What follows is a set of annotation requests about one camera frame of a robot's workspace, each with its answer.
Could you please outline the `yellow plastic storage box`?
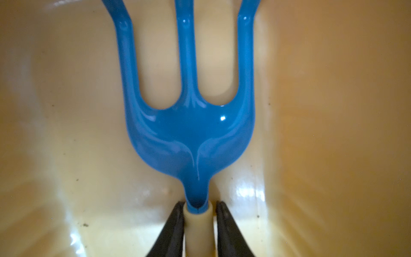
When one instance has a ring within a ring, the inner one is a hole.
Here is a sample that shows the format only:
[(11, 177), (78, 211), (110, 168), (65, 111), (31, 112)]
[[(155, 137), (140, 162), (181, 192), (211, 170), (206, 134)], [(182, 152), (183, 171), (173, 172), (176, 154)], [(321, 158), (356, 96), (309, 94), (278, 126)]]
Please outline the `yellow plastic storage box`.
[[(410, 1), (262, 1), (256, 123), (211, 181), (258, 257), (411, 254)], [(143, 257), (180, 181), (125, 127), (101, 1), (1, 2), (1, 256)]]

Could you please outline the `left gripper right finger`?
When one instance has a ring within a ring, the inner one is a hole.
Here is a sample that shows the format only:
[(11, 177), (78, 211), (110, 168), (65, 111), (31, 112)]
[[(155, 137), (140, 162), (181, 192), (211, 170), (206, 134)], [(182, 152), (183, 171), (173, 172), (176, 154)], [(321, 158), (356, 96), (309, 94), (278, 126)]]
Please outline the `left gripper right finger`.
[(255, 257), (225, 202), (216, 202), (216, 215), (218, 256)]

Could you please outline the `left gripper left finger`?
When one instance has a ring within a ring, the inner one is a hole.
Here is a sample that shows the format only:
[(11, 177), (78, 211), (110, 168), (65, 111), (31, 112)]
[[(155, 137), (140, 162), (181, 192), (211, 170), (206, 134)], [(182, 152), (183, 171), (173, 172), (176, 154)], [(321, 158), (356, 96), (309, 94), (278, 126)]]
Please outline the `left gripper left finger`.
[(147, 257), (183, 256), (184, 204), (176, 203)]

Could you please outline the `blue rake yellow handle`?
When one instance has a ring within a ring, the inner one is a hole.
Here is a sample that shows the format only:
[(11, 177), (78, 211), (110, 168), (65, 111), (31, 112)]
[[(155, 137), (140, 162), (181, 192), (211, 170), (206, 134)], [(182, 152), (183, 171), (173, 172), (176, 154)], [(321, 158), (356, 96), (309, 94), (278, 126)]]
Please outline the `blue rake yellow handle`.
[(214, 254), (210, 180), (242, 155), (253, 134), (253, 27), (259, 4), (241, 3), (237, 19), (238, 91), (231, 102), (217, 106), (207, 102), (198, 88), (194, 3), (176, 1), (182, 91), (173, 106), (154, 109), (141, 95), (133, 26), (125, 4), (104, 2), (116, 30), (130, 141), (150, 167), (182, 182), (186, 253), (190, 257)]

